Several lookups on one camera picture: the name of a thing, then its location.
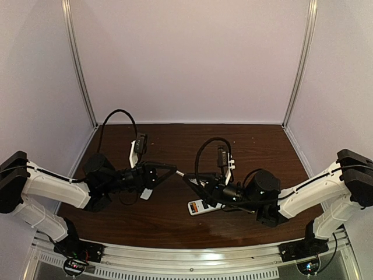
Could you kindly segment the white battery cover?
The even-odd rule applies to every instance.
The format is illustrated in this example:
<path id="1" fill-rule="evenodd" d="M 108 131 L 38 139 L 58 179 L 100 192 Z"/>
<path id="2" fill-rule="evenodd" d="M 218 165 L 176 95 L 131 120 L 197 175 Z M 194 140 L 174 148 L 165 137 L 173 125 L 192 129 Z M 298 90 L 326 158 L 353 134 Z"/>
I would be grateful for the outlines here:
<path id="1" fill-rule="evenodd" d="M 148 200 L 151 197 L 152 193 L 153 193 L 153 190 L 145 188 L 140 195 L 140 199 Z"/>

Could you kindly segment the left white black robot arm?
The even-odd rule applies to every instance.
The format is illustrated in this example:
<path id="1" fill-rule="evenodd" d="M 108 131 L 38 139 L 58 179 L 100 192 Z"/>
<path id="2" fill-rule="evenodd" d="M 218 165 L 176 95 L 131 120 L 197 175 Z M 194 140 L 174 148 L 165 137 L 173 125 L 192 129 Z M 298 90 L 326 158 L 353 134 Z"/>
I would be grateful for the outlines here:
<path id="1" fill-rule="evenodd" d="M 110 194 L 152 190 L 177 171 L 170 164 L 140 162 L 130 169 L 115 170 L 101 153 L 84 166 L 83 179 L 74 179 L 42 169 L 18 151 L 1 164 L 1 213 L 23 219 L 45 233 L 60 251 L 83 250 L 74 224 L 56 216 L 31 198 L 38 195 L 88 212 L 99 212 L 111 202 Z"/>

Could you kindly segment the white remote control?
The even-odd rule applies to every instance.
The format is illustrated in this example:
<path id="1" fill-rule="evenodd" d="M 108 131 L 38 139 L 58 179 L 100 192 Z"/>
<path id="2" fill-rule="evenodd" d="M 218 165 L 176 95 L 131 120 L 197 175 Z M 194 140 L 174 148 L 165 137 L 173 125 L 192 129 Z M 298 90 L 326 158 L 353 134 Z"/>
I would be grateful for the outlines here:
<path id="1" fill-rule="evenodd" d="M 197 205 L 198 211 L 199 211 L 198 213 L 192 213 L 191 208 L 190 208 L 190 204 L 192 202 L 194 202 Z M 221 206 L 222 204 L 219 204 L 219 203 L 216 206 L 209 206 L 207 203 L 203 202 L 201 199 L 189 201 L 187 203 L 187 208 L 191 216 L 202 215 L 202 214 L 207 214 L 209 212 L 218 211 L 221 209 Z"/>

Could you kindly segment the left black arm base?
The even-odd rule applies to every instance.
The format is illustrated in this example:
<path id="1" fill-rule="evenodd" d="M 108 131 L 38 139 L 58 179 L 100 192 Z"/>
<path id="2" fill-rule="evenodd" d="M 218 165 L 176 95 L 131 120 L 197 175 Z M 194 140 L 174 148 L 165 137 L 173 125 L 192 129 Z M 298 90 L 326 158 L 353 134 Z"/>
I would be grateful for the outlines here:
<path id="1" fill-rule="evenodd" d="M 66 260 L 62 265 L 63 271 L 68 277 L 81 276 L 88 268 L 94 267 L 92 263 L 101 263 L 104 245 L 83 240 L 55 242 L 54 251 L 62 254 Z"/>

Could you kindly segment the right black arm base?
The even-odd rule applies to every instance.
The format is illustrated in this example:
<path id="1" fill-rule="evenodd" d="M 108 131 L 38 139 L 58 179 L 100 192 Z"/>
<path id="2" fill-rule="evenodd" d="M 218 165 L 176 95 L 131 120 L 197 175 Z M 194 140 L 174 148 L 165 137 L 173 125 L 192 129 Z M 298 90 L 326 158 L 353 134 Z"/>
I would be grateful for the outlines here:
<path id="1" fill-rule="evenodd" d="M 282 262 L 296 261 L 298 271 L 305 276 L 313 276 L 321 268 L 319 255 L 329 250 L 328 241 L 304 238 L 282 243 L 278 246 Z"/>

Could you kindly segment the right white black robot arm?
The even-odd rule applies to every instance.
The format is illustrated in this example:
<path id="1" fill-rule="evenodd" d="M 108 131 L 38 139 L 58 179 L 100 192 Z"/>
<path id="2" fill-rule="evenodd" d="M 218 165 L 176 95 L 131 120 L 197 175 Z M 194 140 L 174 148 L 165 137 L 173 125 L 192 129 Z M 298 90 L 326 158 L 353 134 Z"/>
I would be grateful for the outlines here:
<path id="1" fill-rule="evenodd" d="M 250 172 L 243 183 L 216 173 L 186 173 L 182 179 L 206 205 L 254 213 L 269 227 L 334 198 L 327 211 L 307 224 L 305 237 L 287 243 L 284 252 L 322 252 L 333 232 L 355 211 L 372 206 L 372 160 L 348 149 L 339 151 L 326 170 L 291 188 L 281 189 L 280 180 L 264 169 Z"/>

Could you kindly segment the small silver screwdriver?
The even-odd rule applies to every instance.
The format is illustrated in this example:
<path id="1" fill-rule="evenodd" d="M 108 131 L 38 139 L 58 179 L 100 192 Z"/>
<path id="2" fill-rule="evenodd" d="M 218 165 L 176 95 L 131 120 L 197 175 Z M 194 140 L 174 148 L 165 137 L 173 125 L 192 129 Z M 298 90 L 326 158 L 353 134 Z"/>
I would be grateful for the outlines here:
<path id="1" fill-rule="evenodd" d="M 175 172 L 177 175 L 181 176 L 181 177 L 185 177 L 185 173 L 181 172 L 181 171 L 176 171 Z"/>

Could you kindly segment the orange black battery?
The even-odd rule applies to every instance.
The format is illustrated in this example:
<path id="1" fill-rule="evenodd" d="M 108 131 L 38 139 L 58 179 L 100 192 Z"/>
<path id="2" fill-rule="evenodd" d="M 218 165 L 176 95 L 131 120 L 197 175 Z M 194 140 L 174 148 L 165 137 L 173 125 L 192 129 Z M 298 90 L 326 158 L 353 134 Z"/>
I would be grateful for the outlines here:
<path id="1" fill-rule="evenodd" d="M 192 211 L 193 214 L 196 214 L 196 213 L 199 212 L 199 211 L 198 211 L 198 207 L 197 207 L 197 205 L 196 205 L 194 202 L 192 202 L 192 203 L 190 204 L 190 208 L 191 208 L 191 211 Z"/>

